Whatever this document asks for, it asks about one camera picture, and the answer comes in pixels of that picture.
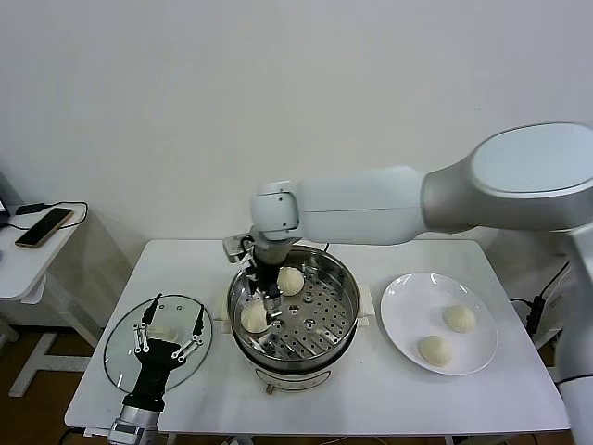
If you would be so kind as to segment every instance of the wooden floor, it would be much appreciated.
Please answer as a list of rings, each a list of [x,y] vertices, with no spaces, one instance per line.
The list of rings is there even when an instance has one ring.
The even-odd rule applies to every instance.
[[[64,413],[74,395],[82,374],[42,371],[37,373],[22,398],[8,397],[8,390],[27,361],[41,334],[25,333],[17,343],[6,343],[0,350],[0,444],[57,445],[67,428]],[[60,334],[50,353],[56,355],[91,355],[91,349],[76,334]],[[572,445],[570,434],[538,434],[537,443],[531,435],[519,436],[510,445]],[[225,438],[179,436],[179,445],[219,445]],[[339,438],[275,438],[255,437],[256,445],[320,445]],[[442,438],[380,438],[389,445],[443,445]],[[344,438],[338,445],[381,445],[376,438]],[[67,445],[105,444],[105,438],[84,438],[69,435]]]

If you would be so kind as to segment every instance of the steamed bun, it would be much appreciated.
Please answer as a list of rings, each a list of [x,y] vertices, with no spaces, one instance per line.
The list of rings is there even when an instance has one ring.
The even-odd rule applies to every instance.
[[[447,326],[456,332],[467,334],[475,329],[475,313],[467,306],[452,306],[443,314]]]
[[[241,325],[247,332],[259,334],[268,329],[266,321],[266,308],[263,307],[262,299],[252,299],[241,312]]]
[[[294,267],[281,267],[276,284],[285,296],[292,297],[305,285],[305,277]]]
[[[453,358],[447,341],[439,336],[423,338],[418,342],[418,350],[434,366],[445,366]]]

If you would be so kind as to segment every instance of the pot handle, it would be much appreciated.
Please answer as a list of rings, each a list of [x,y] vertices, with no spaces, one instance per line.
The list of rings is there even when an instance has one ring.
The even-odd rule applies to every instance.
[[[369,325],[369,316],[374,316],[374,306],[372,304],[371,289],[367,285],[359,286],[360,305],[359,305],[359,326]]]

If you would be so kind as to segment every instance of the white plate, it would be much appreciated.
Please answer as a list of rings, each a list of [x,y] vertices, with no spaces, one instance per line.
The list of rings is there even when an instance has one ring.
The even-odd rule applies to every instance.
[[[476,327],[468,334],[450,329],[443,312],[463,304],[475,313]],[[466,375],[486,367],[498,346],[498,330],[486,305],[470,288],[437,273],[409,273],[391,283],[381,299],[381,318],[397,348],[414,363],[438,374]],[[418,351],[424,337],[447,340],[453,359],[433,366]]]

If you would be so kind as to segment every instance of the smartphone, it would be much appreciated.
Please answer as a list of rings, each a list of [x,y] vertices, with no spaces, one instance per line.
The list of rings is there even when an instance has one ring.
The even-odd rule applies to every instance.
[[[22,248],[38,248],[44,244],[60,225],[64,223],[74,212],[71,209],[51,209],[41,220],[25,232],[15,244]]]

